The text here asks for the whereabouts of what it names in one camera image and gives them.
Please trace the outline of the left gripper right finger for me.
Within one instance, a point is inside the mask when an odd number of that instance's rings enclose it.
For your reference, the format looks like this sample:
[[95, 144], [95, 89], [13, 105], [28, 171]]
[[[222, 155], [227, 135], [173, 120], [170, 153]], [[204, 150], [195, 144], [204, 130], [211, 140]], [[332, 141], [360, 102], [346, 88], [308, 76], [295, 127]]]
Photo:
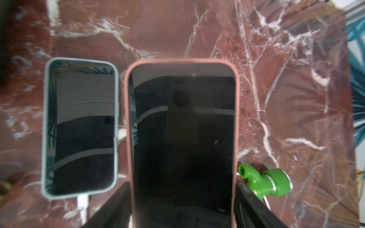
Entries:
[[234, 216], [238, 228], [286, 227], [241, 180], [236, 182]]

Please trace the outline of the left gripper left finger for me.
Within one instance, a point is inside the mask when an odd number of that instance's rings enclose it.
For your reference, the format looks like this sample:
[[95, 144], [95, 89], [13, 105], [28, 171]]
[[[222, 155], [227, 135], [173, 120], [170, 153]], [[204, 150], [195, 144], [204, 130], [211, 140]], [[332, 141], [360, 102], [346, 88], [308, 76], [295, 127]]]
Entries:
[[131, 214], [130, 184], [125, 182], [82, 228], [128, 228]]

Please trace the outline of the phone with light case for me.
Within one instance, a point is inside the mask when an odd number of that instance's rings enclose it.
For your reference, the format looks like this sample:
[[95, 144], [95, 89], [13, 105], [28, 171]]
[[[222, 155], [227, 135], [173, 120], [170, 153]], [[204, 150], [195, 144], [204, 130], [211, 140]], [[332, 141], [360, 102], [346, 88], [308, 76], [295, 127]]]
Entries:
[[105, 61], [53, 58], [44, 71], [42, 194], [109, 191], [118, 170], [119, 73]]

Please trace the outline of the phone with pink case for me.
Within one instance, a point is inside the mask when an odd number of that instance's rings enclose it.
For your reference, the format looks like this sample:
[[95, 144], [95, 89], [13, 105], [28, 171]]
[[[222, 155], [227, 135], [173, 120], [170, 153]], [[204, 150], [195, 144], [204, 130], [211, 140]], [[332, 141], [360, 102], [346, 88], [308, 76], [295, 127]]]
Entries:
[[223, 59], [155, 59], [124, 76], [134, 228], [232, 228], [239, 79]]

